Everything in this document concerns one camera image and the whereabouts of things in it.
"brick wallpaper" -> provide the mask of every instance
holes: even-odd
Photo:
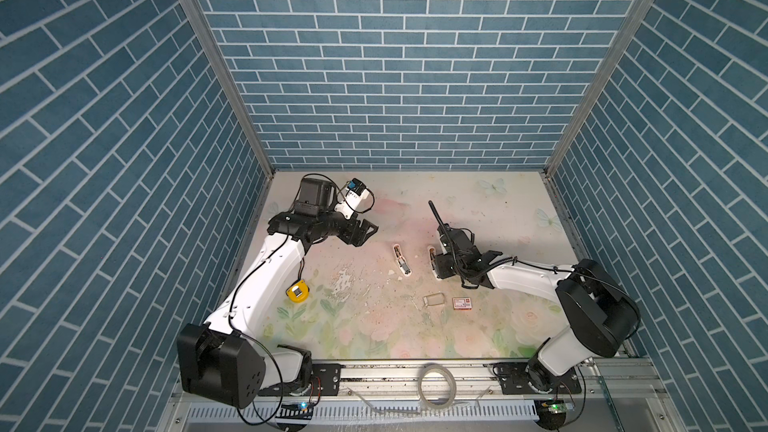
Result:
[[[558,170],[691,430],[768,430],[768,0],[656,0]]]
[[[632,0],[200,0],[278,168],[542,168]]]
[[[0,0],[0,430],[154,429],[264,180],[177,0]]]

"tape measure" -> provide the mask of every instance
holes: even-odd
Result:
[[[299,280],[294,282],[288,290],[286,290],[288,298],[295,303],[304,302],[310,296],[310,288],[306,282]]]

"black mounting plate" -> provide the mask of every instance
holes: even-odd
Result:
[[[335,397],[339,395],[341,379],[341,364],[312,364],[312,376],[320,379],[322,396]],[[259,397],[279,397],[280,385],[259,390]]]
[[[529,383],[528,372],[525,371],[527,366],[527,362],[497,362],[490,367],[493,367],[493,373],[498,376],[504,395],[540,394]],[[581,382],[574,369],[569,370],[560,383],[562,394],[567,394],[569,390],[572,395],[581,393]]]

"floral tabletop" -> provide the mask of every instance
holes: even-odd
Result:
[[[253,261],[266,223],[288,209],[300,172],[278,172],[246,263]],[[474,231],[480,250],[499,250],[536,262],[575,263],[554,207],[535,172],[334,172],[376,194],[365,214],[379,232],[360,248],[331,238],[313,245],[303,277],[310,297],[295,304],[278,297],[264,320],[266,344],[289,344],[318,359],[530,357],[566,321],[556,303],[522,292],[461,287],[458,277],[438,281],[428,246],[438,246],[437,223]],[[412,273],[395,260],[399,244]],[[441,292],[444,305],[426,306]],[[469,297],[472,310],[454,310]]]

